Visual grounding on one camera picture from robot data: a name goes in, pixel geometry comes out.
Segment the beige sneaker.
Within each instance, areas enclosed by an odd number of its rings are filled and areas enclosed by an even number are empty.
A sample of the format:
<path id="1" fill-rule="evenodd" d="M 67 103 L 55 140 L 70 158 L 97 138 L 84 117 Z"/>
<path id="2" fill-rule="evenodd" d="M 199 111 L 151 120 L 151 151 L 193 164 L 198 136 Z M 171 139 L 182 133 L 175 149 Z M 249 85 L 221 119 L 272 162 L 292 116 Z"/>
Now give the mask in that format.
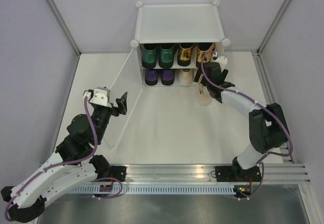
<path id="1" fill-rule="evenodd" d="M 179 84 L 181 86 L 190 86 L 193 82 L 192 69 L 184 68 L 179 71 Z"/>
<path id="2" fill-rule="evenodd" d="M 210 93 L 207 89 L 206 86 L 203 86 L 202 84 L 202 79 L 203 76 L 201 75 L 199 77 L 198 83 L 197 83 L 197 102 L 201 105 L 201 106 L 208 106 L 211 103 L 211 96 Z"/>

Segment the gold pointed shoe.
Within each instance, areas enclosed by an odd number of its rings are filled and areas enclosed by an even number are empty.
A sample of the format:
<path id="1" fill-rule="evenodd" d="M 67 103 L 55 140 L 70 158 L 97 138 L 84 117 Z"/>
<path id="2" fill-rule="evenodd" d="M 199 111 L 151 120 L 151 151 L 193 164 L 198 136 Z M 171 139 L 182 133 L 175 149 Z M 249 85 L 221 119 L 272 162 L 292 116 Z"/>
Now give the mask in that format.
<path id="1" fill-rule="evenodd" d="M 178 55 L 177 64 L 182 67 L 189 66 L 191 63 L 191 57 L 193 49 L 196 43 L 179 43 L 178 45 Z"/>
<path id="2" fill-rule="evenodd" d="M 196 67 L 199 68 L 201 62 L 209 63 L 212 57 L 212 51 L 215 50 L 214 42 L 205 42 L 197 44 Z"/>

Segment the white cabinet door panel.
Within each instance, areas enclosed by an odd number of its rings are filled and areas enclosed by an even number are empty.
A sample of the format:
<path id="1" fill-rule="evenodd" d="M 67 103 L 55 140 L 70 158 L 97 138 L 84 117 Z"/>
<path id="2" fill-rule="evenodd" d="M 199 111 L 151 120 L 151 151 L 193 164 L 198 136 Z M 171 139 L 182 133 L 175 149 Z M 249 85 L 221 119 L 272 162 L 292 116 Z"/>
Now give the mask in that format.
<path id="1" fill-rule="evenodd" d="M 138 54 L 137 50 L 133 49 L 110 89 L 110 101 L 114 103 L 119 116 L 110 118 L 103 138 L 109 148 L 112 149 L 121 140 L 141 91 L 142 79 Z"/>

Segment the gold pointed shoe front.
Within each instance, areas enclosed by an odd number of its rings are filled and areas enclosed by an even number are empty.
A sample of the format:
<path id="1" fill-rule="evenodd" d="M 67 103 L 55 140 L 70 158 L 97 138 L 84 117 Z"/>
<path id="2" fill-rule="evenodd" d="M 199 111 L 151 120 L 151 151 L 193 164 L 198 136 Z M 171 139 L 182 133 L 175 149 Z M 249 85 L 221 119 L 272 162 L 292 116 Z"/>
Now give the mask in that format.
<path id="1" fill-rule="evenodd" d="M 197 44 L 196 67 L 199 68 L 201 62 L 209 63 L 212 57 L 212 51 L 215 50 L 214 42 L 205 42 Z"/>

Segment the beige sneaker front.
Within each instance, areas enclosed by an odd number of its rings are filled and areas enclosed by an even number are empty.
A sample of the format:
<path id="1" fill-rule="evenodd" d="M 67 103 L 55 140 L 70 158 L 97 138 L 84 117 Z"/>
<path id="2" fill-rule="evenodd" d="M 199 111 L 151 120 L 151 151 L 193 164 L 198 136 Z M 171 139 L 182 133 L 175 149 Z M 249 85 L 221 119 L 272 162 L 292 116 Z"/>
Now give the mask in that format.
<path id="1" fill-rule="evenodd" d="M 201 106 L 208 106 L 211 103 L 211 96 L 210 93 L 207 89 L 206 86 L 203 86 L 202 84 L 202 79 L 203 76 L 201 75 L 199 77 L 198 83 L 197 83 L 197 102 L 201 105 Z"/>

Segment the purple loafer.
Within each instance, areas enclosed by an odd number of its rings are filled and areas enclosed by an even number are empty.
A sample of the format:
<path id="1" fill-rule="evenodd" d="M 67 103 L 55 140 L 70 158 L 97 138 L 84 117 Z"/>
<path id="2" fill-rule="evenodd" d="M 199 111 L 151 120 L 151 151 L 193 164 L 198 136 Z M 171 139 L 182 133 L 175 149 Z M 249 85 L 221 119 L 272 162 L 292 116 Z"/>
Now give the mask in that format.
<path id="1" fill-rule="evenodd" d="M 155 69 L 146 69 L 144 76 L 145 84 L 148 86 L 154 86 L 158 83 L 158 71 Z"/>
<path id="2" fill-rule="evenodd" d="M 161 83 L 165 86 L 173 85 L 175 80 L 175 71 L 173 69 L 163 69 L 161 72 Z"/>

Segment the green loafer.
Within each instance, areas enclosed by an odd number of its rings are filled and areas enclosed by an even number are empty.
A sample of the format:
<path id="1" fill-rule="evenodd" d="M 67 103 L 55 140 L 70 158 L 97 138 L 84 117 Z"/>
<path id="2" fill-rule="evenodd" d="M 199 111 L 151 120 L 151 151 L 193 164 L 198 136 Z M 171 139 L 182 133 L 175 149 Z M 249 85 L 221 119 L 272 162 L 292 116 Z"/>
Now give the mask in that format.
<path id="1" fill-rule="evenodd" d="M 158 45 L 155 43 L 141 44 L 141 61 L 145 69 L 154 69 L 157 61 Z"/>
<path id="2" fill-rule="evenodd" d="M 162 43 L 159 45 L 159 66 L 162 69 L 170 69 L 173 66 L 176 50 L 176 43 Z"/>

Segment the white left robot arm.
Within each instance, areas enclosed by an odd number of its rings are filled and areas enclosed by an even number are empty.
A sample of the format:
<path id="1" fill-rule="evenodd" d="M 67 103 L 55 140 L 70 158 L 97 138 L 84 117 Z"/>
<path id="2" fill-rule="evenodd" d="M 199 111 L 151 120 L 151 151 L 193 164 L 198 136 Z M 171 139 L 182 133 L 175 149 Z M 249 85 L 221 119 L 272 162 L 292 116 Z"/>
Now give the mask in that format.
<path id="1" fill-rule="evenodd" d="M 84 92 L 85 113 L 75 116 L 67 127 L 68 135 L 48 160 L 30 177 L 16 186 L 5 186 L 2 199 L 7 203 L 7 221 L 28 223 L 43 214 L 45 208 L 69 191 L 87 182 L 109 181 L 122 189 L 122 180 L 113 174 L 109 162 L 96 151 L 112 116 L 127 113 L 127 93 L 109 102 L 105 89 Z"/>

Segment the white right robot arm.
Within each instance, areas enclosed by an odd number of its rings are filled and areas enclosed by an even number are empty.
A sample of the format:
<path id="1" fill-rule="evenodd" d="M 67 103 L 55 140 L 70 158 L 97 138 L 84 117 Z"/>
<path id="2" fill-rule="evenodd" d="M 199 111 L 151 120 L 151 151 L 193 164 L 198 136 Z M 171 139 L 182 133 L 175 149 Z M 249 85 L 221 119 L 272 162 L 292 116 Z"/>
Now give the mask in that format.
<path id="1" fill-rule="evenodd" d="M 241 113 L 248 120 L 250 143 L 235 157 L 231 175 L 236 181 L 244 181 L 252 170 L 269 155 L 289 157 L 287 153 L 275 152 L 276 148 L 291 142 L 282 107 L 277 104 L 261 104 L 240 92 L 233 83 L 226 82 L 227 69 L 222 70 L 217 62 L 196 63 L 195 81 L 206 87 L 211 98 Z"/>

